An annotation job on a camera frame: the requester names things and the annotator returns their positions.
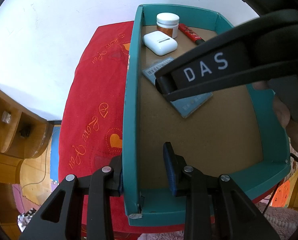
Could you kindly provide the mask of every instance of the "white jar lid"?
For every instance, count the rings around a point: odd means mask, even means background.
[[[157,22],[163,24],[177,24],[179,23],[179,16],[174,13],[159,13],[157,14]]]

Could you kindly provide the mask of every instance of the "blue booklet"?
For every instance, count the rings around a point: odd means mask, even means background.
[[[150,80],[150,82],[154,85],[156,77],[154,73],[161,69],[163,66],[167,65],[174,58],[168,57],[149,68],[146,68],[142,71],[143,75]],[[209,98],[212,97],[212,93],[205,93],[201,95],[196,95],[188,98],[178,99],[176,101],[170,102],[175,109],[181,114],[183,118],[187,118],[190,114],[192,114],[199,106],[201,106],[204,102],[206,102]]]

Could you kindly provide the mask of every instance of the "barcode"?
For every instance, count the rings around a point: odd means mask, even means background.
[[[161,69],[162,67],[164,67],[165,65],[167,65],[169,62],[171,62],[173,59],[172,58],[166,58],[165,60],[163,60],[162,62],[150,67],[148,70],[146,70],[148,75],[152,75],[155,72],[157,72],[159,69]]]

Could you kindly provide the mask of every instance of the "human hand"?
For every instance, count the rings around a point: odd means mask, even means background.
[[[256,90],[269,89],[266,81],[255,82],[252,86]],[[291,146],[298,152],[298,123],[290,118],[289,109],[276,95],[273,98],[272,107],[281,126],[286,129],[290,138]]]

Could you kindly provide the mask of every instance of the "cardboard tray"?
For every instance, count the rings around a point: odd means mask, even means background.
[[[123,117],[122,162],[126,215],[134,226],[165,226],[185,221],[185,198],[168,188],[162,146],[170,141],[188,165],[204,174],[227,173],[254,199],[290,170],[289,141],[272,111],[273,91],[251,85],[213,92],[184,119],[142,74],[167,57],[196,45],[181,31],[178,48],[159,57],[142,45],[156,30],[156,15],[172,12],[204,40],[232,28],[219,13],[182,5],[140,5],[132,31]]]

